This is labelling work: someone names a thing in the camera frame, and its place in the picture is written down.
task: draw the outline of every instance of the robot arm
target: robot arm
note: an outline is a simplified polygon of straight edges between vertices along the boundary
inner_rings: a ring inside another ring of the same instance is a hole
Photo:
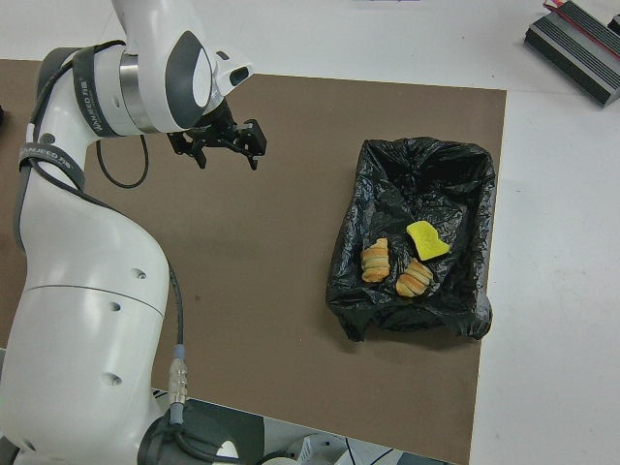
[[[264,137],[254,121],[236,125],[225,100],[252,67],[205,45],[189,0],[113,5],[127,45],[58,49],[42,67],[20,151],[15,226],[28,273],[0,379],[0,430],[21,449],[16,464],[234,463],[222,434],[206,449],[183,436],[182,347],[174,408],[163,416],[153,400],[169,266],[153,237],[82,184],[91,143],[151,132],[202,167],[204,146],[227,146],[254,168]]]

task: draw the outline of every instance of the yellow sponge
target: yellow sponge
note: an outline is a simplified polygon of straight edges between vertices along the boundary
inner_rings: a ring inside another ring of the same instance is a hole
[[[437,230],[427,221],[416,221],[407,227],[407,233],[416,243],[419,258],[434,259],[450,251],[450,246],[439,238]]]

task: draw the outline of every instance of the silver band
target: silver band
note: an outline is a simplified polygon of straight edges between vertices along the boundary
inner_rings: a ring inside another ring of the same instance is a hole
[[[123,53],[120,58],[120,88],[134,124],[143,133],[159,133],[146,113],[138,85],[138,56]]]

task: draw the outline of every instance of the black plastic bag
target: black plastic bag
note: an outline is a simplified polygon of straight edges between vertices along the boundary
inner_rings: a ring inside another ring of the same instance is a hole
[[[484,281],[494,194],[493,161],[477,145],[432,138],[367,140],[325,294],[347,336],[361,341],[374,323],[397,331],[448,326],[481,339],[492,316]],[[418,257],[406,228],[420,220],[437,229],[450,251],[424,262],[434,274],[427,292],[405,298],[395,283]],[[383,283],[364,283],[360,253],[379,237],[387,237],[390,275]]]

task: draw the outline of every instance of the white table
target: white table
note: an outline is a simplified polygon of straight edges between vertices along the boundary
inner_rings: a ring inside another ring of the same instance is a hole
[[[620,104],[601,110],[522,44],[541,2],[196,2],[213,43],[259,73],[508,89],[473,465],[617,462]],[[620,13],[620,0],[577,3]],[[107,2],[0,11],[0,58],[120,34]]]

